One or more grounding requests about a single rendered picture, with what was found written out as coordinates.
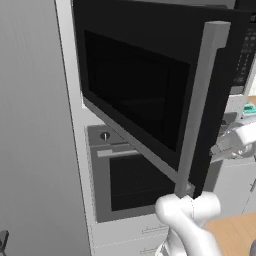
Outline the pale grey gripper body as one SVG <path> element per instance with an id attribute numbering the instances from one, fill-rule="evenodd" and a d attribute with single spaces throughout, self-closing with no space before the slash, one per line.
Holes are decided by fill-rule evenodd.
<path id="1" fill-rule="evenodd" d="M 233 129 L 219 137 L 210 149 L 211 162 L 239 158 L 245 154 L 245 135 L 241 129 Z"/>

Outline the black microwave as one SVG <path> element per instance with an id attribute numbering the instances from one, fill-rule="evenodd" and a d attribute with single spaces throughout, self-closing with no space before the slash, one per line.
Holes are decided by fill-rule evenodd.
<path id="1" fill-rule="evenodd" d="M 243 94 L 246 89 L 254 56 L 256 55 L 256 0 L 235 0 L 234 8 L 248 11 L 251 14 L 230 90 L 231 95 L 238 95 Z"/>

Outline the black microwave door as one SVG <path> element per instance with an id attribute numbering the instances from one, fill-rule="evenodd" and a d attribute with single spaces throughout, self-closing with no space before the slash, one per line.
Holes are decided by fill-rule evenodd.
<path id="1" fill-rule="evenodd" d="M 231 23 L 189 173 L 200 195 L 251 14 L 135 0 L 73 0 L 72 11 L 85 105 L 176 183 L 204 24 Z"/>

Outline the white boxy object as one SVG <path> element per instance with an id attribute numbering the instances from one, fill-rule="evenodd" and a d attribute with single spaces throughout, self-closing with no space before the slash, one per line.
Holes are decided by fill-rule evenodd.
<path id="1" fill-rule="evenodd" d="M 239 120 L 242 116 L 244 106 L 248 102 L 248 97 L 242 94 L 230 95 L 227 101 L 225 112 L 235 112 L 237 114 L 236 119 Z"/>

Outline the teal object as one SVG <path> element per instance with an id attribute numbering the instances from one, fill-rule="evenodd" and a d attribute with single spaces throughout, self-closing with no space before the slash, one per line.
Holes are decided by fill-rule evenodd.
<path id="1" fill-rule="evenodd" d="M 244 106 L 244 115 L 256 114 L 256 106 L 253 103 L 248 103 Z"/>

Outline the white counter cupboards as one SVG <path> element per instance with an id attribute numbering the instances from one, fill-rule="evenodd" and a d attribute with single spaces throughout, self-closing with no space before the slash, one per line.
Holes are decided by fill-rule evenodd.
<path id="1" fill-rule="evenodd" d="M 222 160 L 213 163 L 212 167 L 216 178 L 213 192 L 221 205 L 221 212 L 215 219 L 241 215 L 256 179 L 256 159 Z"/>

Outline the grey built-in oven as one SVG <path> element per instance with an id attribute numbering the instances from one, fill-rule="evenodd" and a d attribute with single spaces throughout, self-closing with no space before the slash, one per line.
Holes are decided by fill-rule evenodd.
<path id="1" fill-rule="evenodd" d="M 157 199 L 174 193 L 174 182 L 140 153 L 121 157 L 97 156 L 97 151 L 102 150 L 136 150 L 109 126 L 88 126 L 87 132 L 99 223 L 153 214 Z M 103 132 L 110 134 L 107 141 L 100 138 Z"/>

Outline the white drawer front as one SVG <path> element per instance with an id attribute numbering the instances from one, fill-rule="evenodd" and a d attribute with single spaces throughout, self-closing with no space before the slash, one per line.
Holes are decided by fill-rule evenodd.
<path id="1" fill-rule="evenodd" d="M 146 226 L 156 227 L 159 225 L 166 226 L 158 220 L 155 214 L 97 223 L 91 226 L 93 244 L 95 247 L 100 247 L 166 234 L 168 230 L 142 234 L 142 229 Z"/>
<path id="2" fill-rule="evenodd" d="M 102 246 L 95 249 L 94 256 L 154 256 L 165 235 Z"/>

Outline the white tall cabinet housing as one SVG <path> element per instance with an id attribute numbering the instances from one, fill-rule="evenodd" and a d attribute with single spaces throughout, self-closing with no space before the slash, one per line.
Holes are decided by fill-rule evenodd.
<path id="1" fill-rule="evenodd" d="M 82 108 L 76 57 L 72 0 L 55 0 L 55 2 L 86 223 L 86 242 L 89 249 L 89 253 L 86 256 L 95 256 L 91 230 L 91 225 L 94 223 L 92 188 L 88 165 L 86 134 L 84 130 L 85 112 Z"/>

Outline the grey fridge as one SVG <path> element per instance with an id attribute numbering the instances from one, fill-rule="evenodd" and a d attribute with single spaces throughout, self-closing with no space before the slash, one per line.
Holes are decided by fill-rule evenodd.
<path id="1" fill-rule="evenodd" d="M 0 0 L 6 256 L 90 256 L 54 0 Z"/>

